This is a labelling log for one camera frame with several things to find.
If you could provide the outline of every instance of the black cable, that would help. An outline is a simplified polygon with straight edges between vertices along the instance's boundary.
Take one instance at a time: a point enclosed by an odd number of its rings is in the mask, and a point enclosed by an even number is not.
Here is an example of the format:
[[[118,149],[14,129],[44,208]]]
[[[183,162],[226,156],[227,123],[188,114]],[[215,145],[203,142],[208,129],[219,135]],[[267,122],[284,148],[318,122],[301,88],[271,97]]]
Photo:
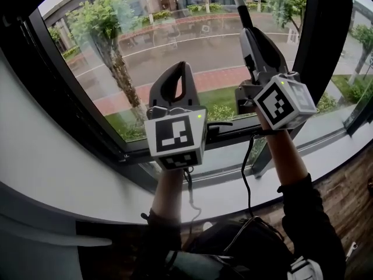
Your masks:
[[[189,228],[189,236],[192,234],[192,228],[193,228],[193,222],[195,219],[197,219],[199,217],[199,215],[202,213],[202,208],[198,208],[194,205],[194,200],[193,200],[193,187],[192,187],[192,176],[191,176],[191,172],[192,171],[189,171],[188,168],[185,168],[184,169],[184,177],[186,179],[186,182],[188,183],[188,191],[189,191],[189,204],[191,205],[191,207],[193,209],[195,209],[196,211],[198,211],[198,214],[191,220],[191,226]]]
[[[244,157],[244,162],[242,163],[242,168],[241,168],[241,174],[242,174],[242,178],[244,179],[244,183],[245,183],[245,186],[246,186],[246,189],[247,189],[247,193],[248,193],[248,210],[249,210],[249,213],[252,217],[254,217],[254,214],[252,213],[252,209],[251,209],[251,190],[250,190],[250,187],[249,187],[249,184],[246,180],[246,176],[245,176],[245,166],[246,166],[246,163],[247,163],[247,160],[249,158],[249,155],[250,155],[250,152],[251,152],[251,149],[254,145],[254,136],[251,136],[250,137],[250,142],[249,142],[249,148],[247,149],[247,152],[246,152],[246,155]],[[263,223],[264,225],[266,225],[270,230],[272,230],[273,232],[277,233],[280,238],[282,239],[282,241],[284,241],[284,237],[283,235],[276,229],[274,228],[272,225],[266,223],[265,221],[263,221],[260,217],[256,216],[255,217],[258,221],[260,221],[261,223]]]
[[[248,209],[249,209],[249,213],[252,217],[254,217],[254,215],[253,215],[252,210],[251,210],[251,190],[250,190],[249,184],[247,183],[247,180],[246,180],[245,167],[246,167],[246,163],[247,163],[247,160],[249,158],[249,155],[250,155],[250,152],[251,152],[251,149],[252,149],[253,145],[254,145],[254,137],[251,136],[250,137],[250,142],[249,142],[249,148],[247,149],[246,155],[244,157],[244,162],[242,163],[242,167],[241,167],[242,178],[244,179],[244,183],[245,183],[247,193],[248,193]]]

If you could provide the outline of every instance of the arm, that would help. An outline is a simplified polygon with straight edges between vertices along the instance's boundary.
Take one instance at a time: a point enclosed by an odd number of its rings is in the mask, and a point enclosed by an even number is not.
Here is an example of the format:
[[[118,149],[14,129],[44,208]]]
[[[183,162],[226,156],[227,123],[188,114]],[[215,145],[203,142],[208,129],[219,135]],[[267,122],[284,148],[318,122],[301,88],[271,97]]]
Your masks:
[[[181,212],[182,170],[164,171],[157,185],[152,210],[165,219],[179,219]]]
[[[182,170],[164,171],[159,179],[148,228],[131,279],[161,274],[170,250],[181,249],[180,212]]]
[[[257,113],[262,128],[270,128],[259,110]],[[346,262],[341,241],[288,132],[266,139],[281,183],[278,192],[284,198],[283,227],[294,243],[295,256],[316,261],[324,279],[343,279]]]

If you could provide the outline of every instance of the glass pane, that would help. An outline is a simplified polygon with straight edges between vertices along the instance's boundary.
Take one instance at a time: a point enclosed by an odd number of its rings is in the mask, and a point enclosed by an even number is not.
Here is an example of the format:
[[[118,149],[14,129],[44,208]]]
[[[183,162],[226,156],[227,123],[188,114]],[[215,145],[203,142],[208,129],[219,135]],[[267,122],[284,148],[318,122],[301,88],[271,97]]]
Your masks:
[[[292,69],[305,0],[261,0],[261,7],[247,1],[254,25],[275,42]],[[250,76],[238,39],[242,24],[232,3],[45,0],[39,10],[87,95],[120,136],[133,141],[145,137],[152,83],[178,61],[192,66],[209,120],[242,117],[236,115],[234,89]]]
[[[353,0],[350,31],[344,48],[318,109],[319,113],[310,118],[294,139],[303,146],[320,141],[345,126],[356,113],[357,105],[362,107],[373,95],[373,28],[371,0]]]
[[[356,105],[373,95],[373,27],[371,0],[353,0],[350,30],[332,80],[326,89],[339,106],[342,121],[351,120]]]
[[[265,145],[265,138],[254,140],[247,167],[254,163],[256,157]],[[203,154],[203,164],[195,166],[191,173],[193,179],[210,176],[211,174],[227,173],[235,170],[241,170],[244,157],[249,148],[249,142],[243,142],[224,146],[221,148],[207,150]]]

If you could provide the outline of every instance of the white wall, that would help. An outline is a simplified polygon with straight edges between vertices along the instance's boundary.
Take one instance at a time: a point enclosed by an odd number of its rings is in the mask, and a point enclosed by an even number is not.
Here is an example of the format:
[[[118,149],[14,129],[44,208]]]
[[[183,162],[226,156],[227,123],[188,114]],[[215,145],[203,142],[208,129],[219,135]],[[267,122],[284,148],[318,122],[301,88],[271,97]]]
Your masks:
[[[143,223],[140,213],[149,211],[152,195],[101,163],[54,123],[2,53],[0,79],[0,181],[76,215]]]
[[[67,135],[30,97],[0,54],[0,182],[49,209],[87,220],[145,223],[153,196],[117,174]],[[342,165],[373,139],[373,125],[304,156],[314,179]],[[274,169],[248,177],[252,205],[280,195]],[[181,219],[195,211],[183,192]],[[199,219],[243,210],[247,192],[241,179],[194,190]]]
[[[75,220],[0,189],[0,215],[35,228],[75,234]],[[0,278],[3,280],[82,279],[77,247],[62,247],[21,239],[0,231]]]

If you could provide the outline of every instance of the shrub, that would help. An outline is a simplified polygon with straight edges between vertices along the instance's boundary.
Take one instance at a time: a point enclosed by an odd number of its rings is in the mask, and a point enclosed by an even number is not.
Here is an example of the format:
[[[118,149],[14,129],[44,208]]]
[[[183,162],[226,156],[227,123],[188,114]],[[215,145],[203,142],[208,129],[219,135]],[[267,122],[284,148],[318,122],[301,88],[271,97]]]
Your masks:
[[[224,121],[231,120],[234,117],[235,112],[228,106],[214,105],[212,110],[207,113],[208,121]]]
[[[337,106],[337,101],[329,96],[326,92],[323,93],[320,101],[317,104],[317,112],[325,113],[331,111]]]
[[[266,143],[265,137],[258,138],[254,140],[254,144],[251,149],[251,153],[249,155],[247,165],[252,165],[256,159],[256,157],[259,155],[259,153],[262,151],[265,143]]]
[[[156,12],[153,14],[154,20],[166,19],[171,16],[171,12],[169,10],[163,10],[161,12]]]
[[[219,11],[220,9],[223,8],[223,6],[219,3],[210,3],[209,6],[210,6],[210,11],[211,12],[215,12],[217,10]],[[206,4],[203,4],[201,6],[201,10],[203,10],[204,12],[206,11]]]
[[[249,11],[255,11],[258,9],[258,3],[256,2],[248,2],[246,3],[246,6],[247,8],[249,9]],[[268,11],[268,7],[267,7],[267,4],[262,2],[261,3],[261,11],[264,12],[264,11]]]
[[[126,125],[117,132],[125,141],[139,140],[146,136],[144,127],[137,125]]]
[[[143,24],[150,23],[149,16],[142,16],[139,19],[140,19],[140,22]]]
[[[365,92],[366,89],[366,85],[362,84],[360,80],[356,80],[354,85],[351,86],[349,100],[351,100],[353,103],[358,103],[361,98],[368,100],[371,96],[373,96],[373,86],[369,86]]]
[[[248,2],[246,3],[247,8],[249,11],[256,10],[258,8],[258,4],[254,2]]]
[[[188,5],[187,8],[189,9],[190,12],[199,11],[199,6],[198,5]]]
[[[67,51],[63,52],[62,57],[67,59],[67,58],[70,58],[70,57],[74,57],[75,55],[78,55],[79,53],[80,53],[80,49],[77,45],[75,45],[74,47],[72,47],[72,48],[68,49]]]

